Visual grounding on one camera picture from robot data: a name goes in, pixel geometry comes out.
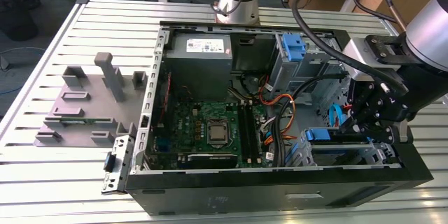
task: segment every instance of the green motherboard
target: green motherboard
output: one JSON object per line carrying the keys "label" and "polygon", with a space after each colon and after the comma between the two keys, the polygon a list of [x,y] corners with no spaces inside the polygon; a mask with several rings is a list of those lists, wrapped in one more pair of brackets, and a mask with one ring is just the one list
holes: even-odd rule
{"label": "green motherboard", "polygon": [[[244,159],[244,143],[242,143],[240,122],[238,109],[242,105],[226,102],[199,102],[178,103],[174,109],[174,123],[171,137],[156,137],[159,147],[160,169],[180,169],[179,160],[182,158],[172,154],[208,153],[234,154],[238,156],[238,168],[266,167],[267,161],[259,155],[258,159]],[[248,105],[254,116],[255,128],[260,127],[260,120],[266,111],[262,105]],[[216,141],[214,135],[224,134],[227,142]],[[256,130],[256,153],[262,154],[259,141],[259,130]]]}

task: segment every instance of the ram slot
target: ram slot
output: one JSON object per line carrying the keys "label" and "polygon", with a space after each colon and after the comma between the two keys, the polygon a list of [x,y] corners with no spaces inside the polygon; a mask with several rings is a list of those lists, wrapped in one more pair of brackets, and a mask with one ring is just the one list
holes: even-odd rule
{"label": "ram slot", "polygon": [[251,159],[252,163],[259,162],[259,143],[258,143],[258,132],[255,129],[255,117],[252,113],[252,106],[247,105],[244,106],[244,111],[246,111],[246,133],[247,133],[247,138],[250,142],[250,153],[251,153]]}
{"label": "ram slot", "polygon": [[247,125],[246,125],[246,111],[244,105],[239,105],[239,117],[238,117],[238,126],[240,129],[240,142],[242,142],[242,158],[244,162],[250,162],[251,158],[251,146],[250,139],[247,135]]}

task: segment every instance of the motherboard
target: motherboard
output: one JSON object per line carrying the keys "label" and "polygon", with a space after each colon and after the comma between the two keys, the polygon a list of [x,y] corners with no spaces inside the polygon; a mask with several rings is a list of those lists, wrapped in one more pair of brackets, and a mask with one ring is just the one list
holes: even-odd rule
{"label": "motherboard", "polygon": [[155,137],[152,169],[267,167],[262,157],[262,105],[230,102],[175,104],[170,137]]}

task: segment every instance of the table surface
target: table surface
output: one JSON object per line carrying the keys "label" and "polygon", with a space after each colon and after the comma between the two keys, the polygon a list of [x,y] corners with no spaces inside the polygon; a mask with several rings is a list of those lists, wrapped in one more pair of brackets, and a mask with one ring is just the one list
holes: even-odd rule
{"label": "table surface", "polygon": [[[363,14],[303,11],[311,27],[346,29],[352,37],[388,35]],[[91,0],[76,4],[0,123],[0,223],[447,223],[448,110],[442,100],[410,123],[415,145],[435,180],[395,191],[356,208],[227,215],[148,216],[130,195],[102,196],[108,148],[35,147],[35,134],[52,108],[67,66],[100,74],[99,51],[111,52],[122,74],[150,71],[159,22],[215,20],[207,5]],[[262,25],[296,26],[284,9],[260,8]]]}

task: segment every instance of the power supply label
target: power supply label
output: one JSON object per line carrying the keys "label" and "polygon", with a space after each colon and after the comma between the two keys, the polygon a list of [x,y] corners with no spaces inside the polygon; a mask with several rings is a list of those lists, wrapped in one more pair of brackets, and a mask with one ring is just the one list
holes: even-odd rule
{"label": "power supply label", "polygon": [[224,52],[224,40],[188,39],[187,52]]}

